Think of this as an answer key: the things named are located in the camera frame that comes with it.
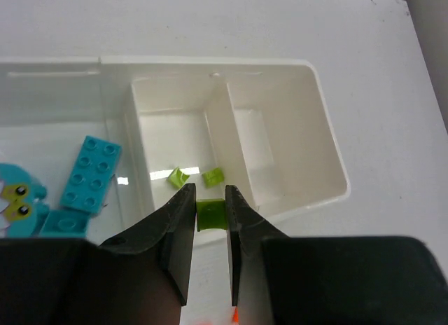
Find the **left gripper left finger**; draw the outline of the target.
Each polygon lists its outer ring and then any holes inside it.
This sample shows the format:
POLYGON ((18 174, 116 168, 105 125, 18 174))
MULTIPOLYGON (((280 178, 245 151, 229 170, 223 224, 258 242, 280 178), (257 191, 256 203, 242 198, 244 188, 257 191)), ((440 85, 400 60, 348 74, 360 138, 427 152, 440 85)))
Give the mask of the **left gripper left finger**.
POLYGON ((196 185, 186 184, 161 208, 100 247, 137 256, 156 250, 156 263, 168 278, 180 304, 188 299, 196 217, 196 185))

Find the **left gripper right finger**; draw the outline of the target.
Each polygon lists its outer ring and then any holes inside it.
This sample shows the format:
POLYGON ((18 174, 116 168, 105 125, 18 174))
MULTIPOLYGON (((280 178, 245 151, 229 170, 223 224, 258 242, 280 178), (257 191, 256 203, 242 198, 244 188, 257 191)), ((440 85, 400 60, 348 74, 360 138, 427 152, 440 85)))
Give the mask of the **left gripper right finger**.
POLYGON ((290 238, 257 213, 235 185, 225 187, 232 304, 291 306, 290 238))

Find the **green lego piece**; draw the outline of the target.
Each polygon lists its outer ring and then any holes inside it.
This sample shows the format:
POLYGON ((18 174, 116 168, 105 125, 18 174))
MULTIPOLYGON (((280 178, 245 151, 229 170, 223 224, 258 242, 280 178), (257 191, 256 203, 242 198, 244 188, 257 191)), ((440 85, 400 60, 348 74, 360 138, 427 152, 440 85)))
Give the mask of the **green lego piece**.
POLYGON ((220 167, 206 171, 202 174, 202 180, 206 188, 212 188, 224 182, 225 176, 220 167))
POLYGON ((189 174, 184 173, 179 167, 174 168, 169 176, 167 177, 167 181, 175 188, 180 189, 184 186, 187 180, 190 178, 189 174))
POLYGON ((224 199, 207 199, 196 202, 197 231, 209 229, 226 230, 228 221, 224 199))

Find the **orange lego piece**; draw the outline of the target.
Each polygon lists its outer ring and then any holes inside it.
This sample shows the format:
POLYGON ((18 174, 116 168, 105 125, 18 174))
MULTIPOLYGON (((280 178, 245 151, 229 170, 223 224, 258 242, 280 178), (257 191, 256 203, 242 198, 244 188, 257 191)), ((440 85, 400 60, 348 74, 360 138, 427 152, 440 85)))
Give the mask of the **orange lego piece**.
POLYGON ((239 324, 239 314, 237 307, 234 308, 234 313, 232 316, 232 325, 238 325, 239 324))

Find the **long teal lego brick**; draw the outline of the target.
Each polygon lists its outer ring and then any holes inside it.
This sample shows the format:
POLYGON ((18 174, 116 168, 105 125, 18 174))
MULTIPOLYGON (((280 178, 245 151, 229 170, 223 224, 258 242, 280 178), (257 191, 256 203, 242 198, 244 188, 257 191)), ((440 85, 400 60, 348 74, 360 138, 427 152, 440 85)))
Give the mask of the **long teal lego brick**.
POLYGON ((98 215, 121 151, 122 147, 118 144, 87 136, 73 164, 59 204, 90 216, 98 215))

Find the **small teal lego brick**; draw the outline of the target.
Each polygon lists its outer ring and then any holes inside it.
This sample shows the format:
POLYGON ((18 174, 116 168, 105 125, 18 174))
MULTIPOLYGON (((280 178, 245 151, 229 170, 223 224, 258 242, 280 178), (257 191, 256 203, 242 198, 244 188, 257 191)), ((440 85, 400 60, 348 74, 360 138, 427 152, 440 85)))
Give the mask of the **small teal lego brick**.
POLYGON ((43 223, 40 237, 85 238, 90 217, 71 210, 50 211, 43 223))

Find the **teal penguin lego brick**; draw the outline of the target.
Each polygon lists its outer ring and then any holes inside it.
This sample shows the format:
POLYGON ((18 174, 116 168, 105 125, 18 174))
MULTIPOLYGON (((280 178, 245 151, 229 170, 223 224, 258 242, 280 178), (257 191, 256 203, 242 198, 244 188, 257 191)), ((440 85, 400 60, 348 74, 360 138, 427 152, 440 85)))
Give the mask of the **teal penguin lego brick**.
POLYGON ((1 237, 38 235, 49 205, 46 187, 20 166, 1 164, 1 237))

